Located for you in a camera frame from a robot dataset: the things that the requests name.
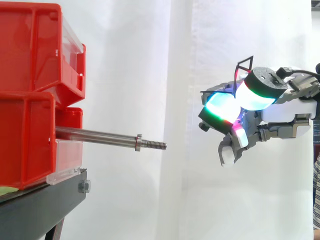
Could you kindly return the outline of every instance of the white curtain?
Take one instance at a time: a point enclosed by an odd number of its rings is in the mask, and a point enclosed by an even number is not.
[[[163,154],[86,143],[92,190],[61,239],[312,239],[312,133],[258,144],[224,169],[223,136],[197,117],[199,91],[232,80],[246,57],[314,67],[310,1],[55,2],[87,47],[83,127],[168,143]]]
[[[171,9],[157,239],[313,239],[312,131],[258,143],[222,168],[223,135],[198,127],[200,91],[231,81],[251,55],[254,67],[314,70],[310,3],[194,0]]]

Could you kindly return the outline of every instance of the bolt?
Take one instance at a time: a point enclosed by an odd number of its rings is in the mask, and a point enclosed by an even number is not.
[[[88,194],[91,190],[91,181],[83,180],[78,186],[79,193]]]
[[[161,142],[161,141],[144,140],[144,139],[142,139],[142,135],[138,134],[136,137],[135,150],[137,152],[140,152],[141,148],[166,150],[167,144],[165,142]]]
[[[149,140],[146,140],[145,148],[166,150],[167,149],[167,144],[165,142],[160,142],[160,141],[149,141]]]

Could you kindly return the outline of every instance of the person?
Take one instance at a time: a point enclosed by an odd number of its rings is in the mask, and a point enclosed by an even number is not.
[[[313,165],[313,239],[320,240],[320,153]]]

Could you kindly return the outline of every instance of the threaded rod end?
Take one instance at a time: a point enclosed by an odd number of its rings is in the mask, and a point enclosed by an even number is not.
[[[160,141],[146,141],[145,147],[148,149],[160,149],[160,150],[166,150],[167,144],[165,142]]]

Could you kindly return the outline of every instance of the green led light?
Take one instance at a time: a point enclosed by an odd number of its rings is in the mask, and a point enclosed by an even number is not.
[[[205,107],[221,120],[234,123],[240,114],[241,108],[234,96],[230,93],[215,93]]]
[[[246,110],[258,111],[269,107],[275,102],[275,98],[262,97],[251,91],[245,82],[236,90],[235,99]]]

